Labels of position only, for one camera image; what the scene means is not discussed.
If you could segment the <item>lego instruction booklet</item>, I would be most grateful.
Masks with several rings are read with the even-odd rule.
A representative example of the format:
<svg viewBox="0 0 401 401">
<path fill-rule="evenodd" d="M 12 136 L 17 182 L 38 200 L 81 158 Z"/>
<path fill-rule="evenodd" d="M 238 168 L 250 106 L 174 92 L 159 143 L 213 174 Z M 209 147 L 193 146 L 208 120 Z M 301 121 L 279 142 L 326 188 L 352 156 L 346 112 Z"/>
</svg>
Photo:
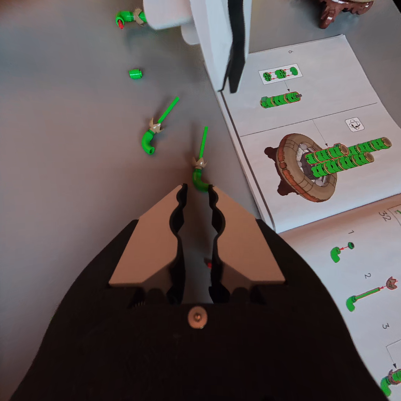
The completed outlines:
<svg viewBox="0 0 401 401">
<path fill-rule="evenodd" d="M 400 400 L 400 128 L 344 35 L 248 56 L 218 94 L 264 221 L 314 269 Z"/>
</svg>

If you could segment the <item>green lego stem with pin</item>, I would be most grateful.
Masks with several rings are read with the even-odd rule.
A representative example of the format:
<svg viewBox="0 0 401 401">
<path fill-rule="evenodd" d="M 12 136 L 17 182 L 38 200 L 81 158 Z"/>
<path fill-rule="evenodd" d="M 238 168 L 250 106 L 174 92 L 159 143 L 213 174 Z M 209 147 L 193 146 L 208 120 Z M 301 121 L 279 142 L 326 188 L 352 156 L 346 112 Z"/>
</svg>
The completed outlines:
<svg viewBox="0 0 401 401">
<path fill-rule="evenodd" d="M 140 26 L 147 23 L 145 13 L 141 8 L 136 8 L 132 11 L 119 11 L 115 16 L 115 22 L 117 26 L 123 30 L 126 23 L 135 22 Z"/>
</svg>

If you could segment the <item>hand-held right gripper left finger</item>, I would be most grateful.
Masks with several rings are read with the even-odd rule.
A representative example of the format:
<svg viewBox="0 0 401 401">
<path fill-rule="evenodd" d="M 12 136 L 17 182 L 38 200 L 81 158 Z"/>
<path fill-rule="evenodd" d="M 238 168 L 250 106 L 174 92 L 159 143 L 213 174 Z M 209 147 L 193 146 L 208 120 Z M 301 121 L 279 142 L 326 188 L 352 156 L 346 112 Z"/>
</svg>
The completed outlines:
<svg viewBox="0 0 401 401">
<path fill-rule="evenodd" d="M 187 184 L 178 185 L 137 220 L 109 280 L 111 287 L 159 289 L 169 303 L 181 304 L 186 270 L 179 230 L 187 192 Z"/>
</svg>

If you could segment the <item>lego bamboo pot model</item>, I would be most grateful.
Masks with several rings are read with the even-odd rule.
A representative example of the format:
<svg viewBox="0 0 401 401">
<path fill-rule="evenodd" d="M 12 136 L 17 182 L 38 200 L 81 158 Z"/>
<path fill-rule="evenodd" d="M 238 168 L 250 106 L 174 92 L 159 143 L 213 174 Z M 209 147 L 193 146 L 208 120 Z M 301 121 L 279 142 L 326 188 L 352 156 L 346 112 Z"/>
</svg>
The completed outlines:
<svg viewBox="0 0 401 401">
<path fill-rule="evenodd" d="M 322 6 L 319 28 L 326 29 L 341 13 L 363 15 L 367 13 L 374 1 L 364 0 L 318 0 Z"/>
</svg>

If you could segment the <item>green lego stem with bar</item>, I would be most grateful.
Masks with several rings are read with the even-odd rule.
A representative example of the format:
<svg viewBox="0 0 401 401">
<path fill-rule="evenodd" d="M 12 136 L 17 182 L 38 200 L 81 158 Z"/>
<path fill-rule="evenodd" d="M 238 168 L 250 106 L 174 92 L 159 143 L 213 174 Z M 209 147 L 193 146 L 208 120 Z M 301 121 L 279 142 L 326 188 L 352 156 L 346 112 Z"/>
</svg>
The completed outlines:
<svg viewBox="0 0 401 401">
<path fill-rule="evenodd" d="M 151 142 L 152 142 L 154 136 L 157 133 L 162 131 L 161 125 L 162 125 L 163 121 L 169 115 L 169 113 L 173 110 L 173 108 L 179 102 L 179 100 L 180 100 L 180 98 L 176 97 L 173 100 L 173 102 L 168 106 L 166 111 L 159 117 L 159 119 L 156 122 L 153 121 L 153 118 L 149 122 L 149 128 L 144 133 L 144 135 L 142 137 L 142 141 L 141 141 L 142 148 L 147 154 L 152 155 L 155 152 L 155 148 L 153 147 Z"/>
<path fill-rule="evenodd" d="M 206 139 L 207 139 L 207 133 L 208 133 L 208 127 L 204 127 L 203 131 L 203 137 L 202 137 L 202 142 L 200 146 L 200 151 L 199 151 L 199 156 L 198 159 L 196 160 L 194 157 L 192 159 L 192 164 L 193 164 L 193 175 L 192 175 L 192 181 L 195 186 L 195 188 L 200 191 L 200 192 L 208 192 L 208 187 L 209 184 L 205 183 L 202 181 L 202 170 L 206 166 L 207 162 L 203 158 L 203 153 L 204 153 L 204 147 L 206 144 Z"/>
</svg>

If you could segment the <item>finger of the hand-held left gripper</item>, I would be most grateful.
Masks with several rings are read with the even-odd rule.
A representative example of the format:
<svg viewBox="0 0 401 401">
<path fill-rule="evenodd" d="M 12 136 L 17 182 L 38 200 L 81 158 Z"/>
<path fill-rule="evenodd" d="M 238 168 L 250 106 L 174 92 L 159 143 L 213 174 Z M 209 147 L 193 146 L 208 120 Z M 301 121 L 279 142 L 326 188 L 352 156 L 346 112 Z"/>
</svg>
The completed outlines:
<svg viewBox="0 0 401 401">
<path fill-rule="evenodd" d="M 191 0 L 195 28 L 215 91 L 224 87 L 233 42 L 227 0 Z"/>
<path fill-rule="evenodd" d="M 228 65 L 228 82 L 231 93 L 236 93 L 249 53 L 251 0 L 230 0 L 228 13 L 233 41 Z"/>
</svg>

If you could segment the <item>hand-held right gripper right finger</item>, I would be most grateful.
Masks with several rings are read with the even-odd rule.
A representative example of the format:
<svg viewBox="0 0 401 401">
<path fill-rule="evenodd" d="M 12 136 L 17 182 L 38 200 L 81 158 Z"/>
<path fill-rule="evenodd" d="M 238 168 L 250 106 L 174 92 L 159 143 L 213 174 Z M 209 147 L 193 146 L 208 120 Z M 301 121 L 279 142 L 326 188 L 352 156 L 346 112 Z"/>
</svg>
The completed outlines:
<svg viewBox="0 0 401 401">
<path fill-rule="evenodd" d="M 212 226 L 216 231 L 209 295 L 213 303 L 229 302 L 238 288 L 283 285 L 285 277 L 255 216 L 217 186 L 208 186 Z"/>
</svg>

